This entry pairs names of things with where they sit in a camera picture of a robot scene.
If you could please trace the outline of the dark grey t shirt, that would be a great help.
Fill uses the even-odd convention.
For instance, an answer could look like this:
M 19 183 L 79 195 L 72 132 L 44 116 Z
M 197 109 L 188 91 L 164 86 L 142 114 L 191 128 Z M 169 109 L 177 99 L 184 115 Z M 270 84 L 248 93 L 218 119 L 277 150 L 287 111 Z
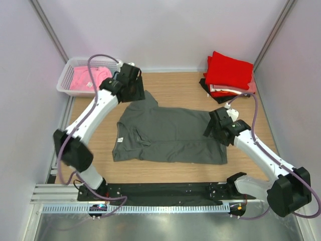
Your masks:
M 145 99 L 132 102 L 117 122 L 113 160 L 225 165 L 227 148 L 204 136 L 209 121 L 206 111 L 160 107 L 146 91 Z

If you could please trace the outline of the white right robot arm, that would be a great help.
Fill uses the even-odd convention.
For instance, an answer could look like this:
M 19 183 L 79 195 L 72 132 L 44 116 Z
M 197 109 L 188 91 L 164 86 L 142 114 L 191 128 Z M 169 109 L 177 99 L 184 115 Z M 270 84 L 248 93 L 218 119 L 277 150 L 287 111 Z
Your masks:
M 204 132 L 224 146 L 233 145 L 248 155 L 264 172 L 266 181 L 242 174 L 234 180 L 236 190 L 268 203 L 281 217 L 294 213 L 309 204 L 312 193 L 310 174 L 281 159 L 253 134 L 251 127 L 237 119 L 234 109 L 221 107 L 209 113 L 210 121 Z

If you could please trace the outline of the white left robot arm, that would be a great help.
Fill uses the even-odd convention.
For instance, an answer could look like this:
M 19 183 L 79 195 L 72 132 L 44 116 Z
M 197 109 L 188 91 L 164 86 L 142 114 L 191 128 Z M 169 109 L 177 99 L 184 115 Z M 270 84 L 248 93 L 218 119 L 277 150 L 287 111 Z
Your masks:
M 58 164 L 73 168 L 91 189 L 99 189 L 104 178 L 93 165 L 88 143 L 96 128 L 119 103 L 144 99 L 141 70 L 124 63 L 113 77 L 101 82 L 94 99 L 72 124 L 54 132 Z

